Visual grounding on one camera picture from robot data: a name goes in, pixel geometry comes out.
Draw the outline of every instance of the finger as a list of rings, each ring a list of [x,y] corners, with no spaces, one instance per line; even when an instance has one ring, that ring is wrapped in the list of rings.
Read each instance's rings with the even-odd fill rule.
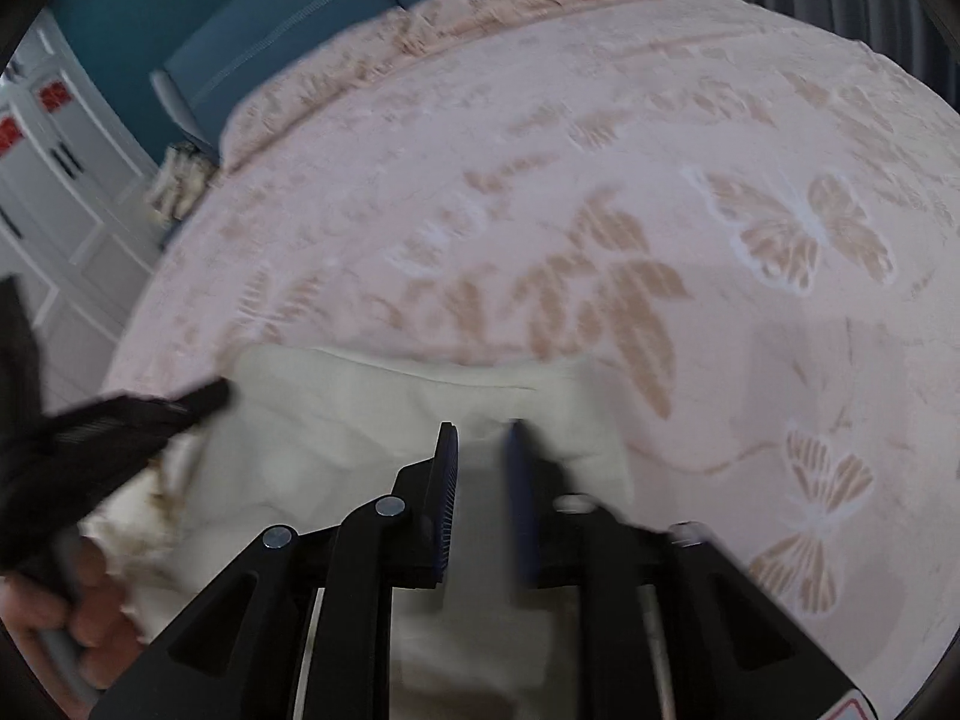
[[[84,587],[99,587],[107,578],[107,558],[89,538],[80,540],[74,566],[77,571],[77,581]]]
[[[80,702],[61,678],[56,667],[47,656],[40,639],[34,632],[13,632],[11,638],[20,651],[27,666],[37,675],[37,680],[50,694],[50,697],[71,720],[85,720],[90,707]]]
[[[68,613],[64,599],[20,574],[8,575],[0,587],[0,619],[11,634],[62,628]]]
[[[80,673],[83,678],[100,690],[109,688],[143,651],[136,627],[128,618],[122,617],[110,630],[103,646],[83,653]]]
[[[86,591],[70,617],[70,632],[85,647],[99,647],[123,616],[126,592],[112,577]]]

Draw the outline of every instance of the red sticker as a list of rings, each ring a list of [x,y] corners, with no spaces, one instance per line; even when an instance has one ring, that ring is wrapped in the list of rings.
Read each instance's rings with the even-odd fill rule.
[[[13,116],[7,116],[0,119],[0,156],[6,154],[16,145],[17,141],[23,139],[23,132],[20,131]]]
[[[875,720],[870,704],[859,690],[851,690],[820,720]]]
[[[37,92],[37,96],[40,98],[43,107],[47,109],[47,113],[53,113],[56,109],[63,108],[66,103],[73,100],[64,81],[54,81],[47,84]]]

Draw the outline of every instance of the gray handle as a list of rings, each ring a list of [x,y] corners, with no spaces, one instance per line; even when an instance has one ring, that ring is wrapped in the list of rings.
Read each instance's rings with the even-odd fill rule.
[[[80,675],[80,656],[83,656],[85,647],[64,629],[39,631],[38,636],[43,649],[46,650],[47,658],[54,664],[56,673],[61,680],[64,680],[71,692],[85,704],[96,704],[100,699],[101,691],[90,685]]]
[[[23,240],[23,233],[20,232],[20,228],[13,223],[13,220],[10,218],[7,212],[3,210],[2,207],[0,207],[0,221],[3,221],[3,224],[6,225],[6,228],[10,230],[11,234],[16,238],[16,240]]]
[[[76,526],[60,532],[50,547],[33,557],[20,571],[28,579],[41,584],[71,604],[80,599],[80,584],[74,575],[77,552],[80,549],[80,531]],[[66,629],[39,631],[40,643],[54,664],[64,683],[74,695],[87,704],[96,704],[102,693],[80,675],[80,657],[85,647]]]
[[[60,141],[59,144],[61,145],[61,151],[66,154],[66,158],[70,160],[70,164],[73,165],[74,170],[77,172],[85,172],[83,165],[80,165],[80,162],[77,161],[77,157],[73,155],[73,151],[70,151],[69,146],[67,146],[64,141]]]
[[[59,155],[59,151],[57,151],[56,148],[50,149],[50,156],[52,156],[56,160],[56,163],[61,166],[61,170],[63,170],[66,173],[67,177],[71,181],[76,180],[77,174],[73,172],[73,170],[70,170],[70,166],[67,165],[66,162],[64,162],[64,158]]]

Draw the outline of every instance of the white cabinet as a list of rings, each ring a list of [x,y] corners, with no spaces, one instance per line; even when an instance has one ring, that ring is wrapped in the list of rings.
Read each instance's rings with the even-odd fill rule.
[[[54,405],[96,394],[160,256],[156,169],[41,14],[0,79],[0,274],[21,274]]]

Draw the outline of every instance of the wall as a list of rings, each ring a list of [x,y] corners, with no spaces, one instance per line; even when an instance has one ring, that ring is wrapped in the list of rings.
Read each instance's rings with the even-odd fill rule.
[[[148,78],[230,0],[52,0],[56,22],[83,69],[157,162],[180,140]]]

